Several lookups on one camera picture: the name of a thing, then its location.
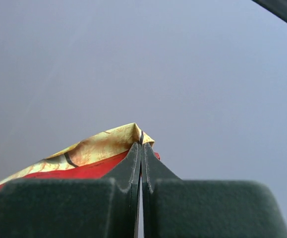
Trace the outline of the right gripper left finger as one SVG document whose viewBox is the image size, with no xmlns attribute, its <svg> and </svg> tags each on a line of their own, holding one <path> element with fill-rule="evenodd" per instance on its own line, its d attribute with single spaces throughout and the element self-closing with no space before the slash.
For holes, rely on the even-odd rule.
<svg viewBox="0 0 287 238">
<path fill-rule="evenodd" d="M 16 179 L 0 191 L 0 238 L 135 238 L 141 145 L 99 179 Z"/>
</svg>

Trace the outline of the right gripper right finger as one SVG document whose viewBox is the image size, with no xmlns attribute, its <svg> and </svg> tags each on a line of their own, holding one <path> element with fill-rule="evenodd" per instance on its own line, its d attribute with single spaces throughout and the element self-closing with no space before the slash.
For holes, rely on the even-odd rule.
<svg viewBox="0 0 287 238">
<path fill-rule="evenodd" d="M 147 238 L 287 238 L 270 189 L 249 180 L 183 180 L 141 149 Z"/>
</svg>

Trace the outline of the red white chips bag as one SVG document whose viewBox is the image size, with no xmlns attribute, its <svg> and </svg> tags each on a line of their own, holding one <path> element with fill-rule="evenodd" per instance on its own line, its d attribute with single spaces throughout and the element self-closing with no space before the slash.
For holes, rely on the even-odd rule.
<svg viewBox="0 0 287 238">
<path fill-rule="evenodd" d="M 101 178 L 126 157 L 135 142 L 155 143 L 134 122 L 102 131 L 1 180 L 0 190 L 8 181 L 19 178 Z"/>
</svg>

